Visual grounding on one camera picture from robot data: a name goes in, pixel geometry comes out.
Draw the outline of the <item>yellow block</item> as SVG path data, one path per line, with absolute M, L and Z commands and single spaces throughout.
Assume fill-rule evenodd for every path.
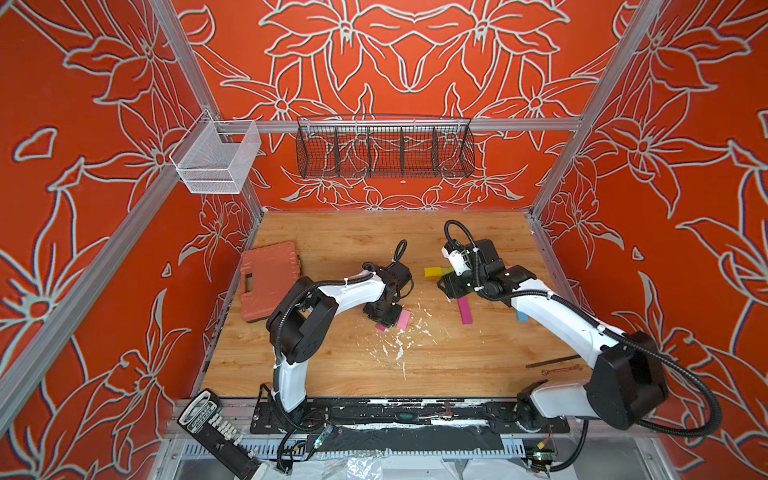
M 451 273 L 452 269 L 448 267 L 425 267 L 423 271 L 424 276 L 427 278 L 439 278 L 443 275 Z

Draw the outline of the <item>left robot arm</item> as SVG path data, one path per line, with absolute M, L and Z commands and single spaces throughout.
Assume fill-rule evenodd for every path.
M 305 402 L 308 361 L 337 316 L 360 307 L 369 320 L 393 327 L 403 312 L 402 290 L 412 283 L 401 262 L 365 263 L 359 274 L 342 280 L 297 280 L 267 320 L 275 354 L 272 396 L 283 411 L 291 414 Z

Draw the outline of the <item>pale pink block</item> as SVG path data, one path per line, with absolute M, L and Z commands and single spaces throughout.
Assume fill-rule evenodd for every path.
M 396 324 L 397 328 L 400 329 L 401 331 L 406 331 L 408 328 L 411 316 L 412 314 L 410 311 L 403 309 L 400 313 L 400 316 Z

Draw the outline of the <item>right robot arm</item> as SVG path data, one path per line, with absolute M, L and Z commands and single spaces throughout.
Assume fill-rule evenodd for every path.
M 453 268 L 438 282 L 448 298 L 475 293 L 533 318 L 568 344 L 592 371 L 586 381 L 538 381 L 522 390 L 512 418 L 523 430 L 537 432 L 557 417 L 598 419 L 618 430 L 639 425 L 684 438 L 705 437 L 720 428 L 722 409 L 712 390 L 693 372 L 662 355 L 648 334 L 612 327 L 556 294 L 526 268 L 505 266 L 487 239 L 463 245 L 449 238 L 442 254 Z M 669 397 L 667 371 L 679 374 L 699 391 L 709 411 L 703 425 L 667 427 L 647 420 Z

